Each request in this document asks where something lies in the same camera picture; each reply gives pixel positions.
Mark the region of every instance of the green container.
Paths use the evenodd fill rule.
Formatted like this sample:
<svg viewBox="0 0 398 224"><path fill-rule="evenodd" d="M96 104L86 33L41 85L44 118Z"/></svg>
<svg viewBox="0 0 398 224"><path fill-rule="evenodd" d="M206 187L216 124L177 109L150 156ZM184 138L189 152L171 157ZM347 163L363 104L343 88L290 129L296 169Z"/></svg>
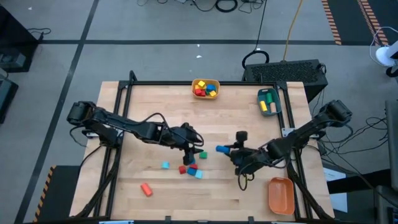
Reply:
<svg viewBox="0 0 398 224"><path fill-rule="evenodd" d="M275 102L276 113L271 113L271 106L270 106L271 102L269 102L269 100L267 99L269 97L268 95L271 96L272 102ZM261 110L260 101L265 101L266 102L267 111ZM273 89L273 88L259 90L258 93L257 93L257 103L259 105L259 110L260 110L260 112L261 112L261 114L263 116L272 116L272 115L275 115L275 114L280 113L282 111L282 107L280 105L280 100L279 100L279 97L278 97L278 92L276 92L276 90Z"/></svg>

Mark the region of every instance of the yellow block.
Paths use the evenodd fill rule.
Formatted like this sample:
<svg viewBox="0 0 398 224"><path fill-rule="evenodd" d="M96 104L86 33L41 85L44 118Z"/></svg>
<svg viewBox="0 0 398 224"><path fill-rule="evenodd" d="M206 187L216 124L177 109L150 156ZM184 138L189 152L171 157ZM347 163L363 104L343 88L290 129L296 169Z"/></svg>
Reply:
<svg viewBox="0 0 398 224"><path fill-rule="evenodd" d="M211 97L214 97L215 95L217 95L216 91L213 90L213 91L210 92L210 96Z"/></svg>
<svg viewBox="0 0 398 224"><path fill-rule="evenodd" d="M200 87L201 89L206 88L206 83L205 83L204 81L199 81L199 82L198 82L198 85L199 85L199 87Z"/></svg>
<svg viewBox="0 0 398 224"><path fill-rule="evenodd" d="M260 105L261 105L261 109L262 109L263 111L267 111L267 105L266 105L266 102L264 102L264 101L260 101Z"/></svg>

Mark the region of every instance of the wooden table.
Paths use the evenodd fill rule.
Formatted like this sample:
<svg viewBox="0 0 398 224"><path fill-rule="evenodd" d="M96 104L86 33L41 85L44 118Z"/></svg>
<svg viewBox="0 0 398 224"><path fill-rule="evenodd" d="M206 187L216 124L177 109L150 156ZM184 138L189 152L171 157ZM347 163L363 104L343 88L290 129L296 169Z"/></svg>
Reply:
<svg viewBox="0 0 398 224"><path fill-rule="evenodd" d="M113 110L117 82L103 82L97 105ZM268 206L267 185L273 177L287 177L286 170L263 167L256 172L248 189L241 191L234 165L228 157L215 151L216 145L232 144L237 131L247 131L246 146L257 148L280 137L277 116L263 117L256 101L257 91L270 86L221 86L216 100L198 100L190 86L133 86L128 118L140 121L161 112L170 126L189 122L205 139L207 159L197 158L203 179L180 175L183 152L177 149L144 144L132 134L123 142L118 181L114 195L112 219L121 220L225 220L244 221L253 216L256 221L294 220L293 215L277 215ZM290 104L296 127L311 119L302 83L288 83ZM119 114L123 110L126 93ZM284 96L280 91L284 122L288 127ZM85 156L98 145L88 141ZM98 188L105 150L92 155L81 169L70 215L78 213ZM309 191L323 209L334 217L319 152L307 147L302 153L303 168ZM170 170L162 170L162 161L170 162ZM154 191L146 197L140 188L147 182ZM104 214L108 193L103 197ZM298 190L300 213L305 217L302 194Z"/></svg>

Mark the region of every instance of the black box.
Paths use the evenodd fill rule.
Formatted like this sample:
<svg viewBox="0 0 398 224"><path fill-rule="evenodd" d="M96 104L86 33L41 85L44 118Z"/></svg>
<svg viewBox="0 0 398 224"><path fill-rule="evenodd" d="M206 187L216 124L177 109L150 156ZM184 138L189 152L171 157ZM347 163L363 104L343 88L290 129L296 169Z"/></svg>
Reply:
<svg viewBox="0 0 398 224"><path fill-rule="evenodd" d="M310 102L328 85L319 69L319 60L301 60L247 65L243 80L248 82L303 82L307 101Z"/></svg>
<svg viewBox="0 0 398 224"><path fill-rule="evenodd" d="M0 124L6 118L8 107L14 98L18 85L10 80L0 80Z"/></svg>

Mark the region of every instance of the orange bowl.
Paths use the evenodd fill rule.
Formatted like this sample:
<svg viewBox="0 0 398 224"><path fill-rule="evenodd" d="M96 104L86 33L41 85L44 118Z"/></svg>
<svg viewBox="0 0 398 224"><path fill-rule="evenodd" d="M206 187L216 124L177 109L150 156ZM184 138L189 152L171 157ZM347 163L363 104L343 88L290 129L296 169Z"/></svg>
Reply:
<svg viewBox="0 0 398 224"><path fill-rule="evenodd" d="M294 213L294 185L290 179L274 177L268 185L268 204L271 211L281 215Z"/></svg>

